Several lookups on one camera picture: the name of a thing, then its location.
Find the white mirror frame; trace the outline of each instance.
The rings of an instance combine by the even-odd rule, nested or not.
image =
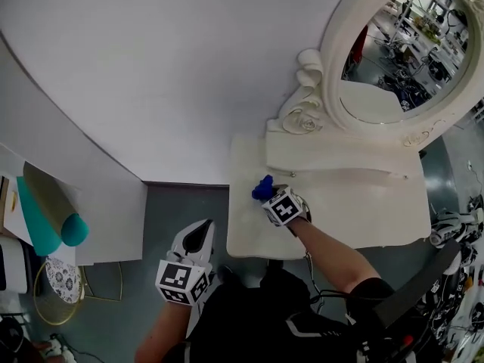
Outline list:
[[[460,80],[441,102],[398,123],[365,123],[340,103],[343,65],[358,34],[389,0],[341,0],[324,31],[321,51],[303,51],[297,73],[301,86],[281,108],[268,132],[343,133],[360,138],[392,139],[418,150],[455,124],[484,97],[484,0],[460,0],[469,23],[469,47]]]

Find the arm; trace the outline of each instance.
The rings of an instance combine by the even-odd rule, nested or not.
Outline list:
[[[351,293],[360,282],[380,278],[362,254],[325,234],[305,219],[295,218],[287,227],[301,240],[318,270],[337,290]]]
[[[185,340],[190,306],[166,302],[157,322],[138,347],[135,363],[161,363],[166,353]]]

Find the mirror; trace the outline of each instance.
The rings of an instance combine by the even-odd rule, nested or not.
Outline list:
[[[458,84],[470,57],[468,43],[461,0],[390,0],[363,27],[349,52],[339,88],[341,104],[367,123],[418,116]]]

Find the white backdrop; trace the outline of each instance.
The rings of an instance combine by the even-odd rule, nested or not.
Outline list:
[[[0,0],[0,27],[54,103],[142,180],[227,184],[231,136],[262,135],[338,2]]]

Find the teal rolled mat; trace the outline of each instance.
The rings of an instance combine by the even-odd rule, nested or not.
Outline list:
[[[55,179],[28,163],[23,167],[23,179],[42,215],[60,240],[71,247],[81,244],[87,238],[89,228]]]
[[[38,256],[48,256],[61,245],[61,237],[57,235],[40,210],[23,177],[17,178],[17,186],[23,218],[25,219],[33,248]]]

